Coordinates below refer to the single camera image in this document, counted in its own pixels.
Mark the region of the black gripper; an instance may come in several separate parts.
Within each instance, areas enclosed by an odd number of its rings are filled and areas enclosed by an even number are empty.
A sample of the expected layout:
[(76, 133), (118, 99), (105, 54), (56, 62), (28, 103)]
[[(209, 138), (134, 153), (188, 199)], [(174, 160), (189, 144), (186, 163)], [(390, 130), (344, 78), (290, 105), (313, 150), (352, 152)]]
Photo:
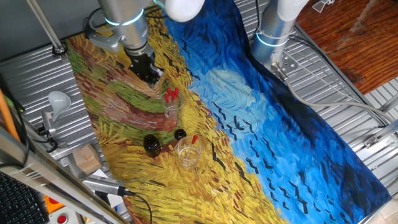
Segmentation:
[(155, 85), (164, 73), (163, 68), (155, 65), (155, 54), (130, 55), (130, 71), (135, 73), (141, 80), (151, 85)]

